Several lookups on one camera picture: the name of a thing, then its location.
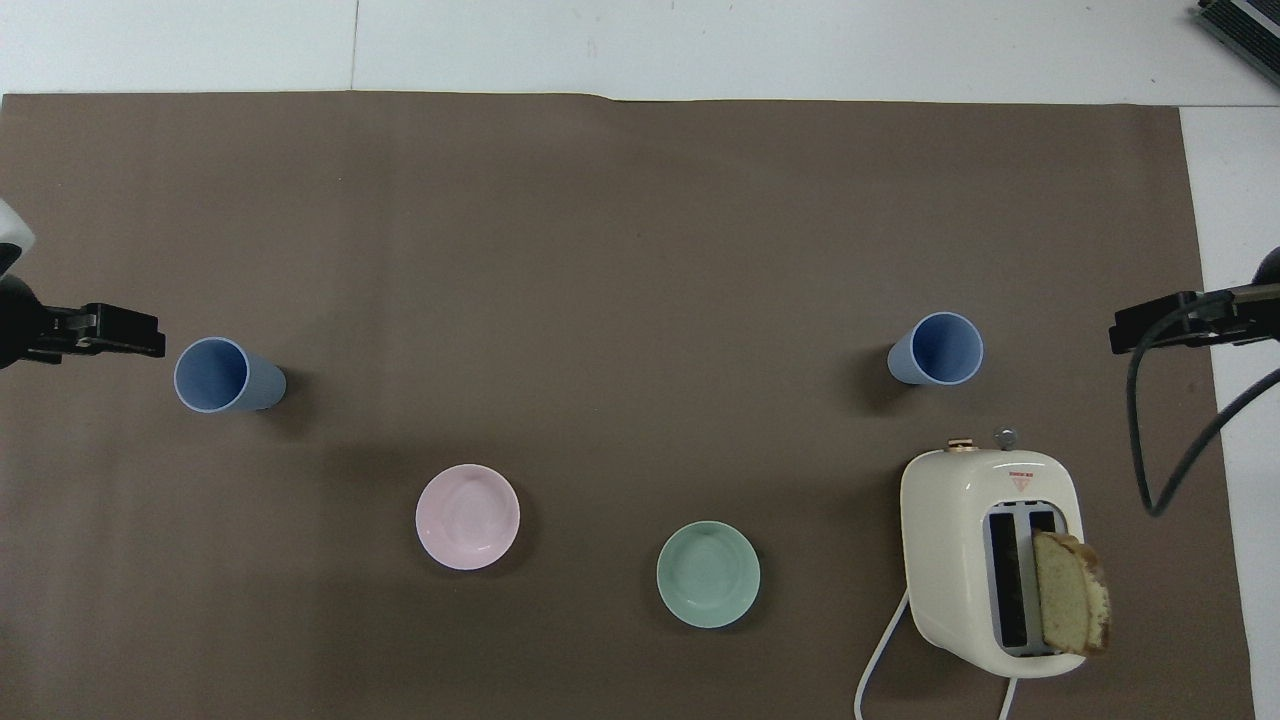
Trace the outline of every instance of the black cable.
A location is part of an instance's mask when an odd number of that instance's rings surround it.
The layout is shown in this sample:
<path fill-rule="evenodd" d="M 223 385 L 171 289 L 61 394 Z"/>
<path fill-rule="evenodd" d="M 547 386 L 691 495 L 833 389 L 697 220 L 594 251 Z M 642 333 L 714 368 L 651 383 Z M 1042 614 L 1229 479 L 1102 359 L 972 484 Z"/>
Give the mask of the black cable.
<path fill-rule="evenodd" d="M 1276 383 L 1280 383 L 1280 369 L 1272 370 L 1265 378 L 1253 383 L 1253 386 L 1224 407 L 1221 413 L 1213 416 L 1213 420 L 1206 425 L 1203 430 L 1201 430 L 1199 436 L 1197 436 L 1197 438 L 1187 448 L 1187 452 L 1183 454 L 1181 460 L 1178 461 L 1178 466 L 1174 468 L 1174 473 L 1165 484 L 1165 489 L 1160 493 L 1160 500 L 1155 503 L 1151 502 L 1151 488 L 1147 486 L 1147 468 L 1142 457 L 1142 437 L 1138 429 L 1138 365 L 1142 364 L 1142 356 L 1151 350 L 1156 338 L 1170 327 L 1188 318 L 1192 313 L 1199 310 L 1201 307 L 1231 301 L 1233 296 L 1229 291 L 1204 293 L 1196 301 L 1169 313 L 1147 328 L 1147 332 L 1143 333 L 1142 340 L 1138 341 L 1138 345 L 1133 350 L 1133 359 L 1129 361 L 1129 374 L 1125 382 L 1125 402 L 1128 405 L 1129 415 L 1129 450 L 1133 452 L 1133 471 L 1138 478 L 1138 495 L 1142 497 L 1142 506 L 1152 518 L 1164 515 L 1165 510 L 1169 507 L 1169 502 L 1174 498 L 1174 493 L 1178 492 L 1178 487 L 1181 484 L 1183 478 L 1185 478 L 1187 473 L 1190 470 L 1192 464 L 1196 462 L 1201 452 L 1203 452 L 1208 443 L 1217 436 L 1217 433 L 1222 429 L 1222 425 L 1228 424 L 1231 418 L 1244 409 L 1245 405 L 1253 402 L 1260 395 L 1274 387 Z"/>

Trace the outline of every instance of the white cable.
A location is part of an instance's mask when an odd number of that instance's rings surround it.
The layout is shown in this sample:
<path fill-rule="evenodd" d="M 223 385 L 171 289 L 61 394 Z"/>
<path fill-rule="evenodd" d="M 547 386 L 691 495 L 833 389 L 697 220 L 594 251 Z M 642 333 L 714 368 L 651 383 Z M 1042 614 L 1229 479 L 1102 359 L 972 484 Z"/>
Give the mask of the white cable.
<path fill-rule="evenodd" d="M 872 652 L 870 660 L 867 661 L 867 667 L 863 670 L 861 679 L 858 680 L 858 692 L 854 693 L 854 717 L 856 720 L 863 719 L 863 693 L 867 692 L 867 682 L 872 679 L 872 673 L 876 671 L 876 665 L 879 664 L 879 656 L 884 653 L 884 646 L 888 644 L 888 639 L 893 637 L 893 630 L 897 629 L 897 624 L 902 621 L 902 612 L 906 611 L 908 593 L 902 593 L 902 601 L 897 603 L 897 610 L 893 611 L 893 618 L 888 621 L 884 628 L 884 634 L 881 635 L 881 642 L 876 644 L 876 651 Z M 1010 678 L 1009 685 L 1005 688 L 1005 702 L 1000 706 L 1000 720 L 1009 720 L 1009 708 L 1014 705 L 1014 691 L 1018 689 L 1018 678 Z"/>
<path fill-rule="evenodd" d="M 1018 678 L 1009 679 L 1009 687 L 1005 688 L 1005 705 L 1000 706 L 1000 720 L 1009 719 L 1009 708 L 1014 706 L 1014 691 L 1018 689 Z"/>
<path fill-rule="evenodd" d="M 888 638 L 893 635 L 893 630 L 897 629 L 897 624 L 902 620 L 902 612 L 906 610 L 906 592 L 902 592 L 902 602 L 897 603 L 897 610 L 893 611 L 893 619 L 888 621 L 888 626 L 884 628 L 884 634 L 881 635 L 879 644 L 876 646 L 876 652 L 872 653 L 872 659 L 867 661 L 867 669 L 863 670 L 863 678 L 858 680 L 858 692 L 854 693 L 854 717 L 863 720 L 863 692 L 867 691 L 867 680 L 872 679 L 872 671 L 876 670 L 876 664 L 879 662 L 879 656 L 884 652 L 884 646 L 888 644 Z"/>

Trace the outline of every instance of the white toaster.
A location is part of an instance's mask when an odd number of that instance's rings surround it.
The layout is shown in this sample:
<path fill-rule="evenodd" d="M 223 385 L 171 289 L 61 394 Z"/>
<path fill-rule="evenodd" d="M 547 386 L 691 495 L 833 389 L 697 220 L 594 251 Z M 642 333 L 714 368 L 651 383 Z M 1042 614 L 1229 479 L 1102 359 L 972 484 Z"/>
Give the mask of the white toaster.
<path fill-rule="evenodd" d="M 1032 530 L 1082 542 L 1075 486 L 1025 450 L 950 441 L 902 471 L 902 555 L 916 629 L 931 643 L 1006 678 L 1046 678 L 1084 657 L 1044 644 Z"/>

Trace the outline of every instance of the toaster slot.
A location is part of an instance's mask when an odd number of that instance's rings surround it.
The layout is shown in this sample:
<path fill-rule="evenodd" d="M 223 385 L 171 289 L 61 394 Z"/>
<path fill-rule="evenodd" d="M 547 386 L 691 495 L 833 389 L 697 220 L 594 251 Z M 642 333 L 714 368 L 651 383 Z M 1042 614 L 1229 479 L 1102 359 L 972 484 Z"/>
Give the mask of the toaster slot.
<path fill-rule="evenodd" d="M 1027 644 L 1027 611 L 1023 607 L 1021 562 L 1018 559 L 1018 528 L 1011 512 L 987 515 L 991 532 L 992 573 L 996 579 L 996 614 L 1000 618 L 1000 644 Z"/>
<path fill-rule="evenodd" d="M 1062 512 L 1042 500 L 1002 502 L 987 511 L 983 525 L 997 644 L 1014 657 L 1056 655 L 1055 648 L 1044 644 L 1041 626 L 1032 532 L 1066 532 Z"/>

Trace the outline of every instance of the plastic cup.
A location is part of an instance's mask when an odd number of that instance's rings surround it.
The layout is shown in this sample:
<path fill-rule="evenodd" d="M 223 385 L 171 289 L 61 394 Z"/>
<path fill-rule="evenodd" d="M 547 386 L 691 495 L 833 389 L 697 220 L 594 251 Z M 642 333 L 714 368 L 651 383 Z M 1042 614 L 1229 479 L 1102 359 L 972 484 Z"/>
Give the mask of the plastic cup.
<path fill-rule="evenodd" d="M 913 386 L 955 386 L 978 372 L 982 352 L 982 334 L 968 318 L 933 313 L 888 351 L 888 372 Z"/>
<path fill-rule="evenodd" d="M 266 410 L 284 397 L 284 373 L 234 341 L 206 337 L 182 351 L 173 388 L 196 413 Z"/>

